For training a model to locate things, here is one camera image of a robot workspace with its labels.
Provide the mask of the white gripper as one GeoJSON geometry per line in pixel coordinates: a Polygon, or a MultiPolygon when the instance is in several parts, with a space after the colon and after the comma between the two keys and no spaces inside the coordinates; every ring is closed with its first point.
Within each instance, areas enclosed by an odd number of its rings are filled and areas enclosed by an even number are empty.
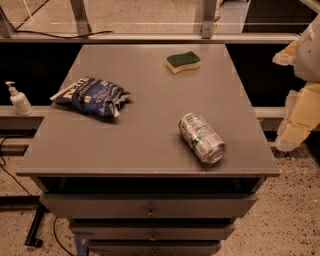
{"type": "Polygon", "coordinates": [[[301,145],[320,124],[320,14],[309,24],[299,40],[276,53],[272,62],[294,65],[295,75],[307,82],[300,90],[290,90],[284,118],[277,131],[275,146],[290,152],[301,145]]]}

